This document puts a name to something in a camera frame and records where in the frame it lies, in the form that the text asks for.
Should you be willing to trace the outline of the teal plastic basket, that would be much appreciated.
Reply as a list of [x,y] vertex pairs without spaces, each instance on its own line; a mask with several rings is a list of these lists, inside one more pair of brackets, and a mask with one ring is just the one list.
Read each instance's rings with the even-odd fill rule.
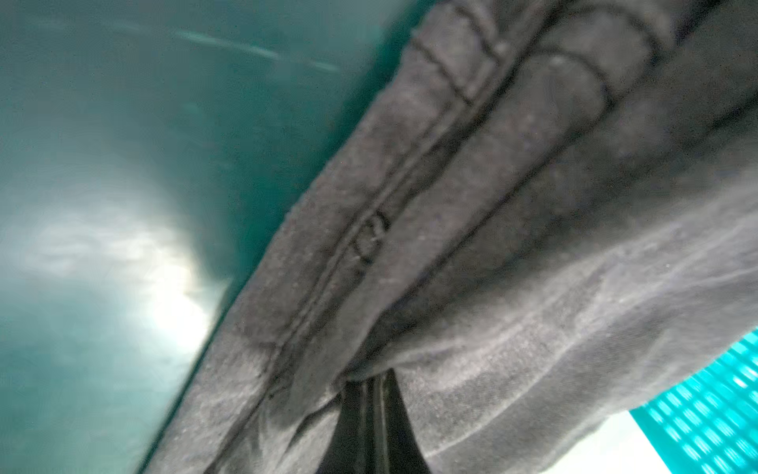
[[631,412],[672,473],[757,473],[757,332]]

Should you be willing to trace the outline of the dark grey long pants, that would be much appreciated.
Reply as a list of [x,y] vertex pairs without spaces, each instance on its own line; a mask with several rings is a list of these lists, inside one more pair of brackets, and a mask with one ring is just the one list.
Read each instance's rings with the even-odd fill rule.
[[430,473],[539,473],[757,324],[757,5],[443,1],[149,473],[317,473],[394,371]]

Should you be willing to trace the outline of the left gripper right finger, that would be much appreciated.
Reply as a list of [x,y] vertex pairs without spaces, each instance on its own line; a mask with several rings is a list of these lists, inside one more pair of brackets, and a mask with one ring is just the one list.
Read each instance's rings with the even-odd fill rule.
[[394,371],[382,373],[374,383],[374,472],[430,474]]

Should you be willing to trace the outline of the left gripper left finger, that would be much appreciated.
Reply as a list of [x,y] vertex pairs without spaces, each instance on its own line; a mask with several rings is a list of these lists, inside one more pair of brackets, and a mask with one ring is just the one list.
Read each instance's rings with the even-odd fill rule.
[[373,382],[350,382],[341,393],[341,412],[318,474],[374,472]]

